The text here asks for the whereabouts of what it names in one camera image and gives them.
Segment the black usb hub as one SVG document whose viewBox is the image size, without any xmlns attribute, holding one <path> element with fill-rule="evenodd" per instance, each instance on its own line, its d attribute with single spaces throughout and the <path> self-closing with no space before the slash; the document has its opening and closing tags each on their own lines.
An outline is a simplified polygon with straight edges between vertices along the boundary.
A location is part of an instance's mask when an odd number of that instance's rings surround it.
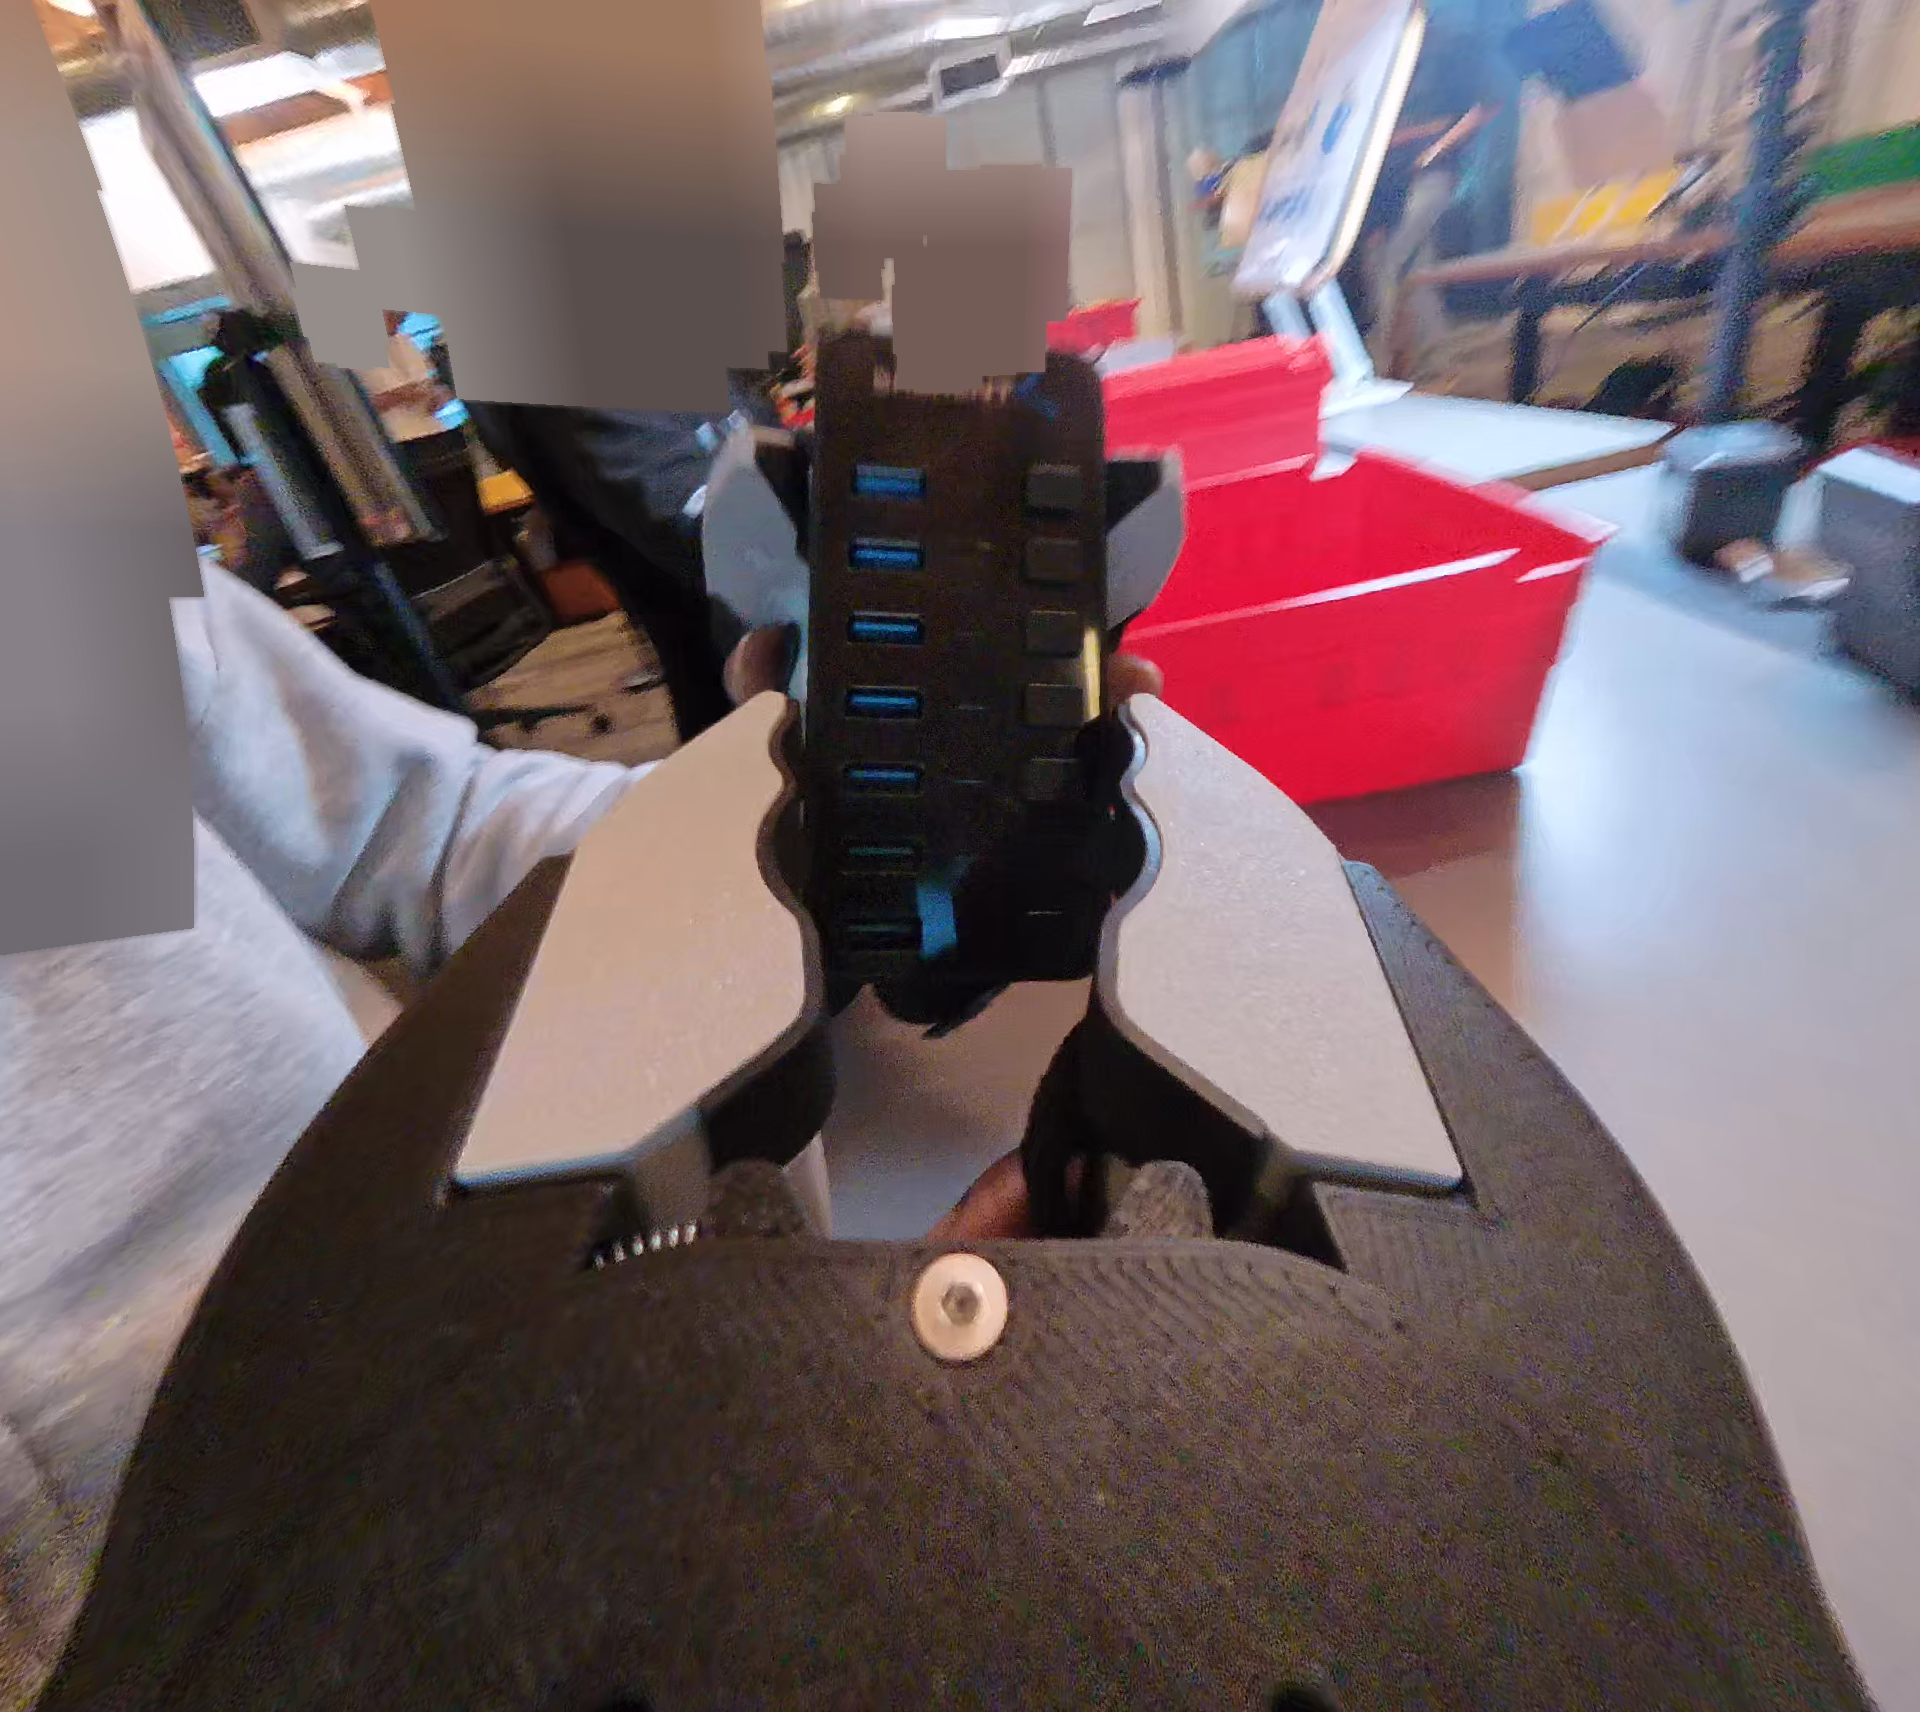
<svg viewBox="0 0 1920 1712">
<path fill-rule="evenodd" d="M 808 462 L 806 901 L 828 980 L 958 1029 L 1079 980 L 1109 903 L 1106 436 L 1093 371 L 920 394 L 821 347 Z"/>
</svg>

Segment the person's grey sweatshirt torso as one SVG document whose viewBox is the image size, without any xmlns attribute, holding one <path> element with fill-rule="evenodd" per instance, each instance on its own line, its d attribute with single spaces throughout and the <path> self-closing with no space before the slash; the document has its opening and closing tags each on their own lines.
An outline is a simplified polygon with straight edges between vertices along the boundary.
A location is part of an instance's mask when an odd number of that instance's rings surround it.
<svg viewBox="0 0 1920 1712">
<path fill-rule="evenodd" d="M 5 1564 L 84 1562 L 184 1321 L 367 1049 L 326 955 L 435 918 L 296 907 L 196 833 L 193 927 L 5 957 Z"/>
</svg>

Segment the person's right hand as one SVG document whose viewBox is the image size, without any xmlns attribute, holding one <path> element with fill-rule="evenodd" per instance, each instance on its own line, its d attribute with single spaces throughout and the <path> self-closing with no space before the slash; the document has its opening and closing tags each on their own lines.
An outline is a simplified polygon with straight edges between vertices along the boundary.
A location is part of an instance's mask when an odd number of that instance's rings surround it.
<svg viewBox="0 0 1920 1712">
<path fill-rule="evenodd" d="M 927 1241 L 942 1246 L 1027 1241 L 1037 1234 L 1034 1208 L 1020 1149 L 996 1159 L 965 1197 L 936 1221 Z"/>
</svg>

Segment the white sign with blue prints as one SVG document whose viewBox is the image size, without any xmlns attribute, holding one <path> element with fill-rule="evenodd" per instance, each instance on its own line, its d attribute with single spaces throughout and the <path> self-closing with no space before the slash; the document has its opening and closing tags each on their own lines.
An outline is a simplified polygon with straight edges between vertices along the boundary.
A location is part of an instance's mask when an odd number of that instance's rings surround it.
<svg viewBox="0 0 1920 1712">
<path fill-rule="evenodd" d="M 1323 0 L 1265 157 L 1236 299 L 1308 302 L 1352 255 L 1427 41 L 1424 0 Z"/>
</svg>

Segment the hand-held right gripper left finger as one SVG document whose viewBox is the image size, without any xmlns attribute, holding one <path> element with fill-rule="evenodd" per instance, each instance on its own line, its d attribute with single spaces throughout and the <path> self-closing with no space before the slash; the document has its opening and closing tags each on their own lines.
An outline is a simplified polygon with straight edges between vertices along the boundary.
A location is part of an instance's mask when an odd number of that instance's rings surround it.
<svg viewBox="0 0 1920 1712">
<path fill-rule="evenodd" d="M 626 1180 L 644 1232 L 708 1203 L 719 1107 L 772 1098 L 826 1017 L 814 927 L 781 876 L 798 720 L 760 695 L 647 773 L 559 884 L 453 1166 L 464 1188 Z"/>
</svg>

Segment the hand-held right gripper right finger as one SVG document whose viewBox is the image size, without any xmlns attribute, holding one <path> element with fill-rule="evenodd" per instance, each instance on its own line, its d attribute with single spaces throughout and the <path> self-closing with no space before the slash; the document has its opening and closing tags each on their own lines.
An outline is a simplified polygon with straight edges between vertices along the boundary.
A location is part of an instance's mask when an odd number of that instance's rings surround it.
<svg viewBox="0 0 1920 1712">
<path fill-rule="evenodd" d="M 1169 702 L 1119 725 L 1143 860 L 1093 974 L 1101 1152 L 1186 1166 L 1221 1232 L 1317 1183 L 1459 1197 L 1462 1154 L 1332 840 Z"/>
</svg>

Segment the person's left forearm grey sleeve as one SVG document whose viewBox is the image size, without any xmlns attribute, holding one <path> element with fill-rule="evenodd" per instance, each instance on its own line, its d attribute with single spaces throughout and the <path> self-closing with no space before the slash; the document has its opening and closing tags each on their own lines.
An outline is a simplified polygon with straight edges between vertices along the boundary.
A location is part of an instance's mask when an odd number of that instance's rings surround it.
<svg viewBox="0 0 1920 1712">
<path fill-rule="evenodd" d="M 436 972 L 654 764 L 487 745 L 205 565 L 174 602 L 194 811 L 311 939 Z"/>
</svg>

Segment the small red plastic bin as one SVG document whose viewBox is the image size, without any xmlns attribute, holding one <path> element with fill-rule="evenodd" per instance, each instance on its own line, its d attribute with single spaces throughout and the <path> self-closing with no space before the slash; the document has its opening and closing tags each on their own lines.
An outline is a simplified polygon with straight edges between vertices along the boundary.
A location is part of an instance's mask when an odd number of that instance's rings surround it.
<svg viewBox="0 0 1920 1712">
<path fill-rule="evenodd" d="M 1062 323 L 1048 329 L 1048 352 L 1101 384 L 1106 485 L 1119 510 L 1138 509 L 1169 478 L 1215 500 L 1285 502 L 1311 489 L 1332 386 L 1319 337 L 1267 333 L 1146 359 L 1138 339 L 1097 345 Z"/>
</svg>

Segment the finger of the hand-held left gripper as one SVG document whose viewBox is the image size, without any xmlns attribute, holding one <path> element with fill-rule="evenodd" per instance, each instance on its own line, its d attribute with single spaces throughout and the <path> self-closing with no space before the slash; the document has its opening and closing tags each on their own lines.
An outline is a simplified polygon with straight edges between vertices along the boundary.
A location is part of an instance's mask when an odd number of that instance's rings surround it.
<svg viewBox="0 0 1920 1712">
<path fill-rule="evenodd" d="M 1106 633 L 1140 618 L 1177 573 L 1188 537 L 1185 453 L 1106 456 Z"/>
<path fill-rule="evenodd" d="M 730 429 L 712 462 L 700 515 L 710 600 L 745 633 L 805 627 L 808 464 L 782 430 Z"/>
</svg>

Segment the black tripod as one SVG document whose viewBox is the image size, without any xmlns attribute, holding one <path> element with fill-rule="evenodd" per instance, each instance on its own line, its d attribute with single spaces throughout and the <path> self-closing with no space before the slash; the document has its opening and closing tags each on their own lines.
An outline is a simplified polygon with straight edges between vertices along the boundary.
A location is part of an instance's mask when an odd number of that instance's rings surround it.
<svg viewBox="0 0 1920 1712">
<path fill-rule="evenodd" d="M 301 605 L 335 616 L 331 641 L 355 649 L 353 668 L 436 709 L 463 714 L 467 692 L 427 621 L 402 590 L 392 553 L 436 540 L 441 528 L 369 391 L 319 360 L 287 316 L 219 311 L 202 398 L 256 481 L 282 537 L 282 562 L 262 581 L 307 584 Z"/>
</svg>

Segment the wooden workbench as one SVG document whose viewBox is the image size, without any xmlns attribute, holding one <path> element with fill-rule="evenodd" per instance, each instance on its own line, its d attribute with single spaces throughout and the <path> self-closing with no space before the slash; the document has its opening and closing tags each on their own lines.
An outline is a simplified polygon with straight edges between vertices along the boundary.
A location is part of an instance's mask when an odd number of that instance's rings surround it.
<svg viewBox="0 0 1920 1712">
<path fill-rule="evenodd" d="M 1464 316 L 1512 321 L 1507 401 L 1532 405 L 1545 376 L 1545 325 L 1560 311 L 1605 316 L 1632 307 L 1706 307 L 1712 341 L 1733 330 L 1733 228 L 1688 235 L 1526 247 L 1449 260 L 1409 277 L 1417 296 Z M 1742 286 L 1752 313 L 1777 300 L 1816 304 L 1789 424 L 1816 451 L 1832 451 L 1844 417 L 1870 396 L 1870 371 L 1857 365 L 1868 329 L 1917 311 L 1918 187 L 1903 182 L 1816 201 L 1789 235 L 1769 244 Z"/>
</svg>

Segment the large red plastic bin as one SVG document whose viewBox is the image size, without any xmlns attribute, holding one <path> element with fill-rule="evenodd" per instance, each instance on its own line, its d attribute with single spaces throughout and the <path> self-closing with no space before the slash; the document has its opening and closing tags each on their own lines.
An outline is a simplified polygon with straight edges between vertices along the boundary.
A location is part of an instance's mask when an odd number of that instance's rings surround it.
<svg viewBox="0 0 1920 1712">
<path fill-rule="evenodd" d="M 1540 494 L 1373 451 L 1195 478 L 1125 647 L 1164 701 L 1301 804 L 1524 764 L 1614 537 Z"/>
</svg>

